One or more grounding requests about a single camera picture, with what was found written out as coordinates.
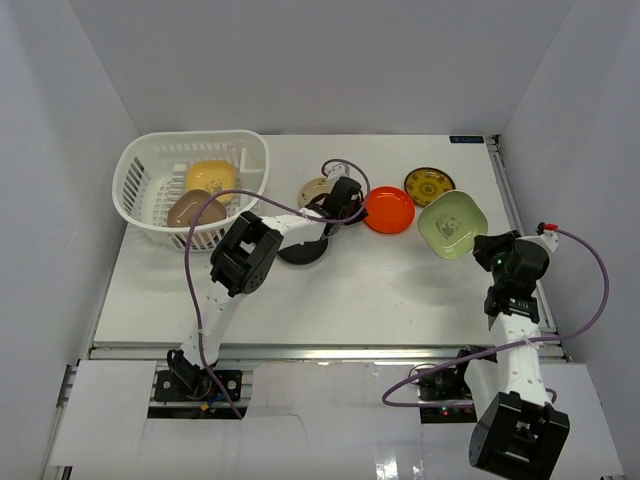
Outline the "green square panda dish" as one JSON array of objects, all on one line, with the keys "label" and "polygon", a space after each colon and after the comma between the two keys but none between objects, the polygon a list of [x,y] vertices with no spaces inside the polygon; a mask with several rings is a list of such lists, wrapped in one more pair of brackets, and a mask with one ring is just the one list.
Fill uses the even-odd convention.
[{"label": "green square panda dish", "polygon": [[488,227],[488,220],[474,199],[459,190],[440,195],[417,219],[421,237],[445,260],[456,260],[470,252],[475,237],[486,235]]}]

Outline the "orange round plate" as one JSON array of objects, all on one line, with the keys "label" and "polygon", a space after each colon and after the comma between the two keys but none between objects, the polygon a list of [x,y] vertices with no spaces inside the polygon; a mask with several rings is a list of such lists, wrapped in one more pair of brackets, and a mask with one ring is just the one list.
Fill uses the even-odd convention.
[{"label": "orange round plate", "polygon": [[365,224],[380,234],[400,234],[415,218],[415,206],[405,191],[392,187],[374,188],[366,206]]}]

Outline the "black round plate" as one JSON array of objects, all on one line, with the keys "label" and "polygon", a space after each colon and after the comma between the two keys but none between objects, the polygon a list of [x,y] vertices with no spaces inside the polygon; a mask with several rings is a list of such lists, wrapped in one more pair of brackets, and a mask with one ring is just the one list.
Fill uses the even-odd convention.
[{"label": "black round plate", "polygon": [[278,252],[278,257],[290,265],[305,266],[319,260],[325,254],[328,246],[328,239],[305,242],[281,249]]}]

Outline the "yellow patterned round plate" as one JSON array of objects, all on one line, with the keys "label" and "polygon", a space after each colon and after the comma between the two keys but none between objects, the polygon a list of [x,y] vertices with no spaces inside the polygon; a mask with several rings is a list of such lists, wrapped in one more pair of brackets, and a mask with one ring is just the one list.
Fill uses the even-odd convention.
[{"label": "yellow patterned round plate", "polygon": [[420,167],[409,172],[403,183],[405,193],[414,205],[424,208],[442,194],[455,190],[454,180],[434,167]]}]

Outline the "yellow square panda dish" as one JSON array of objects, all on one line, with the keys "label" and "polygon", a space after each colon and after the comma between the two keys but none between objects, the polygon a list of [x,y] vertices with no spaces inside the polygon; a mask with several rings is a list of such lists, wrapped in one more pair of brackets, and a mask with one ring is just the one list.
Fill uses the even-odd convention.
[{"label": "yellow square panda dish", "polygon": [[206,160],[190,167],[187,177],[187,191],[203,190],[210,195],[236,187],[235,167],[224,160]]}]

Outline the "pink square panda dish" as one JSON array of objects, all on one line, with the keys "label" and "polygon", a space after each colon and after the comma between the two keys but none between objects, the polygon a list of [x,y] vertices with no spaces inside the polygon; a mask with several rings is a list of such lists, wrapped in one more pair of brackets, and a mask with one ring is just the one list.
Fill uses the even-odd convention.
[{"label": "pink square panda dish", "polygon": [[[205,190],[195,189],[186,192],[169,209],[167,214],[167,226],[172,228],[190,227],[196,214],[211,197]],[[203,213],[198,217],[196,224],[210,224],[225,220],[228,217],[226,207],[218,200],[208,204]]]}]

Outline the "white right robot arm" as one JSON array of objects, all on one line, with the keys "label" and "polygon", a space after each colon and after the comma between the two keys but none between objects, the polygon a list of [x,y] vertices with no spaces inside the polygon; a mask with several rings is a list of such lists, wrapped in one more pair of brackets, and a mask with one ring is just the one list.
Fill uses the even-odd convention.
[{"label": "white right robot arm", "polygon": [[474,403],[470,465],[503,479],[550,478],[570,431],[567,414],[553,407],[545,388],[535,341],[540,318],[533,293],[558,243],[545,225],[534,236],[511,231],[474,239],[474,259],[493,279],[484,312],[499,350],[472,348],[472,360],[453,371],[451,384]]}]

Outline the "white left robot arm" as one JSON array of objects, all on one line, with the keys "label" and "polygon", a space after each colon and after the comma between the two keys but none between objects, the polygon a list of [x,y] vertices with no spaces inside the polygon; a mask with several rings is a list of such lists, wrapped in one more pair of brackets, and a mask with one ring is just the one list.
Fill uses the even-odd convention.
[{"label": "white left robot arm", "polygon": [[306,266],[326,252],[329,238],[343,225],[367,215],[359,182],[339,177],[330,192],[320,195],[293,215],[260,217],[245,212],[234,221],[210,257],[211,300],[203,314],[196,311],[196,328],[180,348],[167,354],[177,387],[199,399],[211,387],[207,371],[218,360],[221,341],[241,301],[267,279],[276,259]]}]

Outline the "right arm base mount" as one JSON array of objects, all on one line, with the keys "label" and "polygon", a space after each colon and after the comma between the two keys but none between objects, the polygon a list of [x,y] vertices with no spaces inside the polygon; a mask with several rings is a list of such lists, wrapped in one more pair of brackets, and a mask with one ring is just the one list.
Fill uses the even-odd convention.
[{"label": "right arm base mount", "polygon": [[[425,376],[412,382],[418,390],[418,398],[423,402],[471,402],[471,392],[455,367],[450,367],[433,376]],[[420,408],[420,419],[427,424],[475,423],[476,412],[473,406]]]}]

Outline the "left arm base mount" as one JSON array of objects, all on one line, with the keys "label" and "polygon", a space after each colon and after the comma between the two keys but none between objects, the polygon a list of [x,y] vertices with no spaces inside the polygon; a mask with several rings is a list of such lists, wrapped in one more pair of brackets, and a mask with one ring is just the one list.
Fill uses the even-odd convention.
[{"label": "left arm base mount", "polygon": [[190,390],[169,370],[157,373],[148,417],[176,420],[242,419],[247,409],[246,406],[240,405],[242,371],[217,370],[215,374],[240,412],[240,417],[234,413],[219,385],[207,373],[204,373],[197,386]]}]

